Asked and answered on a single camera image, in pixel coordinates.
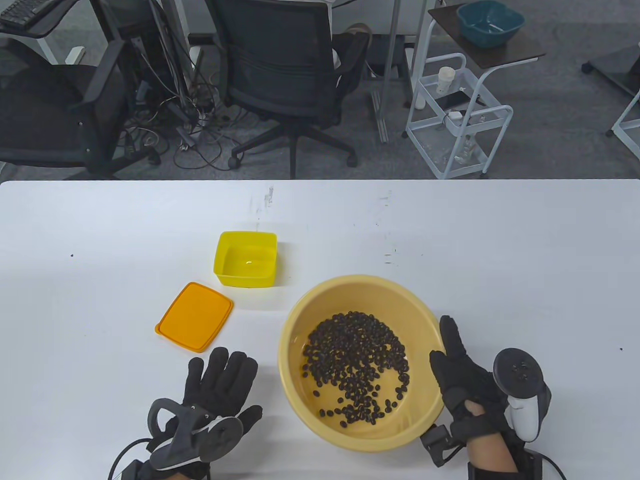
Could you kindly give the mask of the person's right hand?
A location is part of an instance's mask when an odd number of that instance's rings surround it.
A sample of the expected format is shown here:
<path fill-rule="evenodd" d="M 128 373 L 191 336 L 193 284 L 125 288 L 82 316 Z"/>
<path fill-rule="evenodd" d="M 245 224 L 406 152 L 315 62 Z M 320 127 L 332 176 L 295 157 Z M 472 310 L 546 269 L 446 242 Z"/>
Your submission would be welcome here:
<path fill-rule="evenodd" d="M 440 318 L 439 331 L 445 349 L 432 350 L 429 361 L 444 405 L 452 416 L 451 437 L 466 444 L 472 439 L 510 432 L 505 416 L 506 395 L 493 374 L 467 354 L 452 317 Z"/>

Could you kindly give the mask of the person's left hand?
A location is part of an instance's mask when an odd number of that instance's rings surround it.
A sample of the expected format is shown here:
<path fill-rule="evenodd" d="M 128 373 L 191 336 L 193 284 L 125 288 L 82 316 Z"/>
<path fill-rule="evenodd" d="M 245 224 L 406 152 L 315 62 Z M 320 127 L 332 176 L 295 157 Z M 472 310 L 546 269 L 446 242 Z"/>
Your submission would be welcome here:
<path fill-rule="evenodd" d="M 258 362 L 225 347 L 214 348 L 208 362 L 192 358 L 182 402 L 161 398 L 151 405 L 150 459 L 139 477 L 205 478 L 211 464 L 228 455 L 262 419 L 262 406 L 245 406 L 257 374 Z"/>

